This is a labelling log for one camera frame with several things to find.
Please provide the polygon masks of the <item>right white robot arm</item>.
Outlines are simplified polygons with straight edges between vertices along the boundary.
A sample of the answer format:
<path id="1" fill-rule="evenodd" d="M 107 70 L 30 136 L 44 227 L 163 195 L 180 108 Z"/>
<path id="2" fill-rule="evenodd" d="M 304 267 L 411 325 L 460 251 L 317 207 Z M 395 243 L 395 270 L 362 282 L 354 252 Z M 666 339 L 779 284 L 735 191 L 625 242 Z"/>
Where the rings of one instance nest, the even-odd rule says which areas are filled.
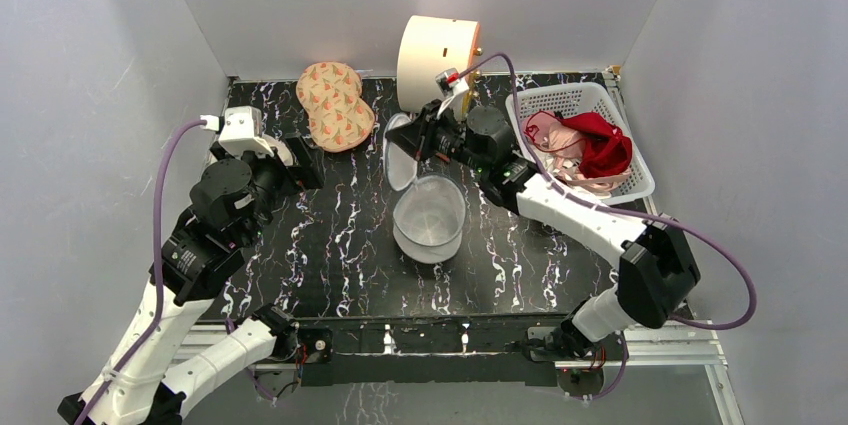
<path id="1" fill-rule="evenodd" d="M 464 123 L 439 101 L 409 123 L 391 125 L 387 142 L 416 162 L 433 157 L 476 171 L 494 205 L 577 240 L 613 265 L 614 286 L 582 302 L 552 333 L 549 344 L 590 358 L 608 335 L 633 325 L 661 328 L 700 279 L 683 233 L 663 217 L 583 200 L 523 156 L 511 123 L 494 107 L 476 107 Z"/>

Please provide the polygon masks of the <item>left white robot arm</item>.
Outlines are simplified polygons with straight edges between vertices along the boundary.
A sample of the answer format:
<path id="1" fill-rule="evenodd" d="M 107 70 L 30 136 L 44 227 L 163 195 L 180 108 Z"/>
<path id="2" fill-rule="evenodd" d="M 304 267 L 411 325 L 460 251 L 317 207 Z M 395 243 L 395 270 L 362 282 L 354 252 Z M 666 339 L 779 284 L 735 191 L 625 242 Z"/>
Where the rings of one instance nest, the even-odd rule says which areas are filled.
<path id="1" fill-rule="evenodd" d="M 177 362 L 180 345 L 227 281 L 246 262 L 275 212 L 290 196 L 319 189 L 324 154 L 289 134 L 271 151 L 235 156 L 213 144 L 190 192 L 191 203 L 161 239 L 142 300 L 100 375 L 65 397 L 58 414 L 69 424 L 180 424 L 216 388 L 250 365 L 291 359 L 297 323 L 266 305 L 218 343 Z"/>

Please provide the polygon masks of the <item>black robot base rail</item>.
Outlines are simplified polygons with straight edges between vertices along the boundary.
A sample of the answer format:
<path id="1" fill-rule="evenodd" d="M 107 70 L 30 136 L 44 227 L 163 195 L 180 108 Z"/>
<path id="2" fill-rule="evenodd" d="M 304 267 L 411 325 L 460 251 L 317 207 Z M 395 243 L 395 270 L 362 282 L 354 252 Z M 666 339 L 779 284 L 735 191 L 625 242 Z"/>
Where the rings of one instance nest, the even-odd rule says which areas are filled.
<path id="1" fill-rule="evenodd" d="M 571 339 L 561 314 L 301 318 L 260 361 L 306 387 L 366 382 L 497 383 L 595 393 L 624 356 L 619 336 Z"/>

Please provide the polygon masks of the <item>white mesh laundry bag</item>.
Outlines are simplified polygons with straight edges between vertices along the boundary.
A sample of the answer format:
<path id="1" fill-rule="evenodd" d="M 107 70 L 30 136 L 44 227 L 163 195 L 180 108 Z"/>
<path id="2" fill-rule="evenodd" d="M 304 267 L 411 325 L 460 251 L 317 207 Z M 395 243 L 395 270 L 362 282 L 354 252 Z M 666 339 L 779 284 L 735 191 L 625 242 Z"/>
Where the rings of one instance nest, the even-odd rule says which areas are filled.
<path id="1" fill-rule="evenodd" d="M 404 255 L 423 264 L 454 257 L 462 243 L 466 205 L 450 178 L 421 175 L 418 163 L 383 134 L 383 174 L 399 194 L 392 211 L 392 234 Z"/>

